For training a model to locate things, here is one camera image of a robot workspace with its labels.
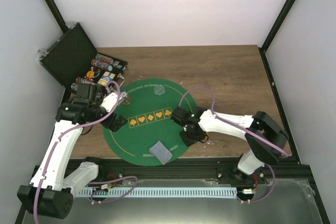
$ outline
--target green poker mat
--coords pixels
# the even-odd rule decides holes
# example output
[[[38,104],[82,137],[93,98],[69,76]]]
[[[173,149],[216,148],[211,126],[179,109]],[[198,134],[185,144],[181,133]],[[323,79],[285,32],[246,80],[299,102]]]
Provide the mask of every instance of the green poker mat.
[[[154,93],[154,87],[162,85],[162,95]],[[131,98],[131,104],[121,103],[115,113],[123,115],[128,123],[117,132],[103,129],[110,148],[123,160],[142,166],[162,165],[149,148],[158,141],[173,154],[173,161],[184,154],[186,147],[181,140],[182,128],[170,120],[172,111],[178,106],[186,90],[180,85],[164,79],[144,79],[122,88]],[[196,102],[188,94],[181,107],[188,111],[196,108]]]

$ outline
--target black case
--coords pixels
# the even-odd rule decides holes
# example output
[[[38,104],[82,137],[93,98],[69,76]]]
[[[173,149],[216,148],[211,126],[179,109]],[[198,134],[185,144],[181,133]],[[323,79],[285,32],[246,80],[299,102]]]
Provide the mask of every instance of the black case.
[[[41,57],[40,63],[62,86],[74,93],[71,84],[76,83],[77,77],[85,76],[91,67],[92,59],[95,59],[97,54],[97,49],[82,26],[76,23],[49,48],[46,55]],[[123,74],[128,63],[115,57],[108,57],[123,65],[123,68],[112,71],[116,75],[114,81],[118,81],[119,74]]]

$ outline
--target white ventilation strip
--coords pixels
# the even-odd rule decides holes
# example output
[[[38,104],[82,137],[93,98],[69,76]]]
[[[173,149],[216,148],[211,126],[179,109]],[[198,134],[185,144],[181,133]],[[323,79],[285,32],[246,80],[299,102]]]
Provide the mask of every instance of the white ventilation strip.
[[[90,197],[92,187],[85,187],[76,197]],[[128,192],[131,187],[116,187],[107,193],[102,191],[94,197],[117,198]],[[128,198],[236,198],[235,187],[136,187]]]

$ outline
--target wooden tabletop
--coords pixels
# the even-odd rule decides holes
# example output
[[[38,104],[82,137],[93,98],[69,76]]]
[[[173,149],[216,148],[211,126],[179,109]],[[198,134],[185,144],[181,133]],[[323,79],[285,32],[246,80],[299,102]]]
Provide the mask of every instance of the wooden tabletop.
[[[216,112],[254,115],[265,111],[282,125],[255,45],[98,48],[98,51],[128,61],[125,85],[140,79],[163,78],[187,90],[207,87],[215,93]],[[210,108],[209,93],[195,91],[192,95],[198,106]],[[192,145],[183,157],[239,156],[248,150],[248,144],[239,138],[210,133],[207,143]],[[290,153],[288,145],[285,150]],[[79,137],[71,155],[72,158],[87,156],[118,158],[107,145],[100,124]]]

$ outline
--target white backdrop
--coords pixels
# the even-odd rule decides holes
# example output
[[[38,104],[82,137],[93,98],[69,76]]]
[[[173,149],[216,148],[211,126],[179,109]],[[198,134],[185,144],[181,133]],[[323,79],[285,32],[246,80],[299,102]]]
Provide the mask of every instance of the white backdrop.
[[[97,47],[262,45],[285,0],[55,0]]]
[[[61,36],[43,0],[0,0],[0,223],[14,223],[20,185],[41,163],[64,88],[37,63]]]
[[[336,223],[336,0],[297,0],[267,51],[299,155]]]

